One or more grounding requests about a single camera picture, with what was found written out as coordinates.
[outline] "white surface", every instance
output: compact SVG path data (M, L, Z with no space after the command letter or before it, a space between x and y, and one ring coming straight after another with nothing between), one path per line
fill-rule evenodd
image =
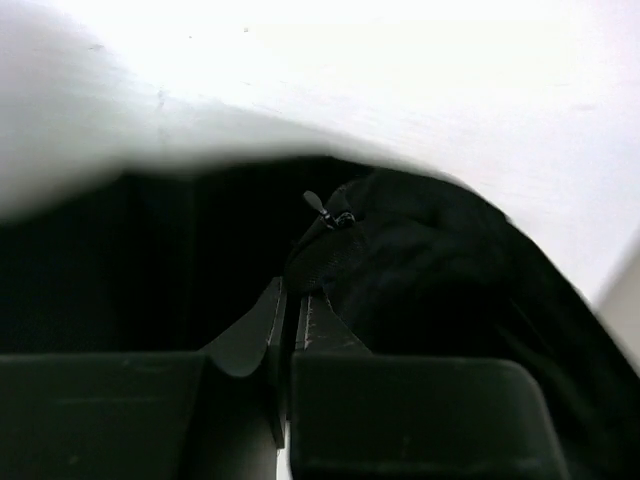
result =
M639 27L635 0L4 0L0 215L185 151L367 148L266 113L459 176L597 303L640 227Z
M623 258L624 269L603 295L602 318L615 327L612 332L640 374L640 244Z

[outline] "crumpled black fabric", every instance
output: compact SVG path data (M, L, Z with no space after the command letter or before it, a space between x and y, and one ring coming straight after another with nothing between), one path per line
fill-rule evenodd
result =
M634 478L640 381L544 253L468 188L379 169L327 202L288 259L374 352L514 360L540 383L573 478Z

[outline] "black fabric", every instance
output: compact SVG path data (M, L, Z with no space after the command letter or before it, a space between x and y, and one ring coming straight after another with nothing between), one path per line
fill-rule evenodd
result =
M324 289L376 353L522 364L543 388L574 478L635 476L637 375L500 210L451 181L385 169L334 197L357 223L320 233L316 222L289 257L290 290Z

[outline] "black cloth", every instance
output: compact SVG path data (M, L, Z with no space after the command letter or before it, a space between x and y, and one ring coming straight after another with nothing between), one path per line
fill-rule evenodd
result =
M580 295L505 215L445 178L378 169L326 203L288 259L374 352L516 361L539 382L573 478L632 478L640 382Z

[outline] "white wall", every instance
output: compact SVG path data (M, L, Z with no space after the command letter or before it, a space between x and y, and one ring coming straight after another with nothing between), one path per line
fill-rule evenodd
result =
M375 151L458 175L597 305L640 228L638 27L635 0L4 0L0 218L121 154ZM640 352L629 297L603 311Z
M621 271L599 305L602 318L611 325L616 340L626 349L640 373L640 244L624 257Z

